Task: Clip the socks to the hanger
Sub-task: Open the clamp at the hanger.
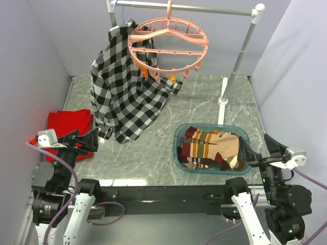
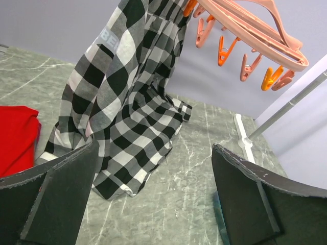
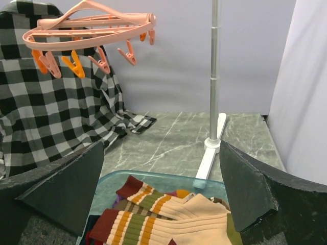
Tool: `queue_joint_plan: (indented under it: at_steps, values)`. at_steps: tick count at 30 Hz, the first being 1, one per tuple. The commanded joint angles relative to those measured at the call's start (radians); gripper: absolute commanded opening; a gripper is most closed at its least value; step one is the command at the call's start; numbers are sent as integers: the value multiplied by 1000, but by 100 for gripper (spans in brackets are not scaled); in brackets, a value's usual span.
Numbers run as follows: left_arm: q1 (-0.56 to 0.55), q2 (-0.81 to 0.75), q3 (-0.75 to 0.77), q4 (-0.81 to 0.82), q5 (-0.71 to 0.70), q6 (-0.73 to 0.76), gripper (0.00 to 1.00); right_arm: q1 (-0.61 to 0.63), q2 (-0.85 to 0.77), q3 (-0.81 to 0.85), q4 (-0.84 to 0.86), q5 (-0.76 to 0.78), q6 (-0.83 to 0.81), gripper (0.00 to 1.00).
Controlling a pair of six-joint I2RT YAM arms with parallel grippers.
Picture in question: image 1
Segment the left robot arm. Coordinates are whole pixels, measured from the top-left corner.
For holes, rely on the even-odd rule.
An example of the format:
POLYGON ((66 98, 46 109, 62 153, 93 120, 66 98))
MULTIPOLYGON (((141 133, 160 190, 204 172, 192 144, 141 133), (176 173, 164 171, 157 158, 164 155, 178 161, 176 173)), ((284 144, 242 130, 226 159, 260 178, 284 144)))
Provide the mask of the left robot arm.
POLYGON ((81 244, 93 205, 104 199, 100 182, 78 180, 74 167, 79 155, 98 150, 98 129, 85 135, 74 130, 60 138, 54 129, 38 132, 27 145, 53 158, 32 171, 33 223, 39 244, 81 244))

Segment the pink round clip hanger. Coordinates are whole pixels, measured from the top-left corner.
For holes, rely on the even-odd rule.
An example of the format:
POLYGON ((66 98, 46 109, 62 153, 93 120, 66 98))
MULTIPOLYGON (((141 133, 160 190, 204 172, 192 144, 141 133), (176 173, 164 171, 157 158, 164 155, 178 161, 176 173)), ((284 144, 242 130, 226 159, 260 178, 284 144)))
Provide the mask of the pink round clip hanger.
POLYGON ((209 40, 195 24, 172 16, 172 2, 167 3, 167 16, 143 22, 128 36, 128 49, 136 69, 143 77, 151 76, 160 82, 161 75, 168 76, 174 83, 176 75, 187 79, 190 70, 199 71, 200 63, 208 51, 209 40), (141 55, 163 55, 167 58, 188 57, 188 61, 171 65, 151 64, 141 55))

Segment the beige striped sock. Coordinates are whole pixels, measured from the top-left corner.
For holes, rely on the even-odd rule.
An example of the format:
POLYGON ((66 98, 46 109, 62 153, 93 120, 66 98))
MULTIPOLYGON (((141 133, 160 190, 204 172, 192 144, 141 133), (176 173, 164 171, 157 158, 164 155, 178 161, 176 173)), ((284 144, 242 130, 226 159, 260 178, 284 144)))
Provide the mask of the beige striped sock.
POLYGON ((239 138, 235 134, 214 134, 189 127, 185 136, 193 140, 182 144, 181 155, 185 157, 208 158, 221 163, 225 158, 237 156, 239 152, 239 138))

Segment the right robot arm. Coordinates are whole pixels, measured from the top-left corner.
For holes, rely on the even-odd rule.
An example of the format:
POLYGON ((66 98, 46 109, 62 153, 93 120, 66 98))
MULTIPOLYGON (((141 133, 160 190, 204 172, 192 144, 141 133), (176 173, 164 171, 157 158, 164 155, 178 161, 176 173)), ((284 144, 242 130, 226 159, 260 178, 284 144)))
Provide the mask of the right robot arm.
POLYGON ((260 170, 265 197, 272 206, 265 209, 270 235, 267 236, 262 228, 251 190, 243 178, 225 182, 224 198, 235 204, 250 244, 300 244, 305 232, 303 216, 312 212, 312 193, 301 185, 287 184, 282 170, 288 169, 293 173, 296 167, 304 166, 307 152, 284 146, 268 134, 264 135, 264 139, 270 157, 264 158, 253 151, 242 137, 239 137, 238 156, 260 170))

